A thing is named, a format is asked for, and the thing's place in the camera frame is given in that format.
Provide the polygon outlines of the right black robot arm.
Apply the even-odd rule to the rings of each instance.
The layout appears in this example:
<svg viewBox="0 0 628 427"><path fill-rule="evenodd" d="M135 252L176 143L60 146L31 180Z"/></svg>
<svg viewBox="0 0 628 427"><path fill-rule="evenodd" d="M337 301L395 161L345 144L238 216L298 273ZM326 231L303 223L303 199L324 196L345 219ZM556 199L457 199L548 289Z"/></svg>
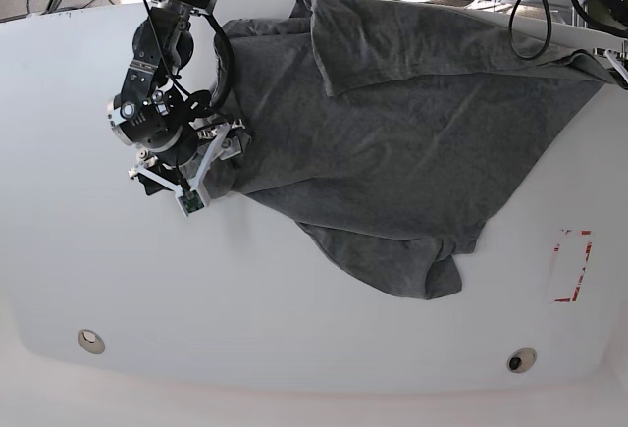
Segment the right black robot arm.
<svg viewBox="0 0 628 427"><path fill-rule="evenodd" d="M233 84L234 51L213 15L217 0L142 1L146 19L133 35L133 58L108 122L122 143L137 149L130 177L149 195L172 192L189 215L210 203L205 177L213 163L246 148L243 118L221 110ZM193 16L215 31L220 78L213 91L190 93L179 81L193 54Z"/></svg>

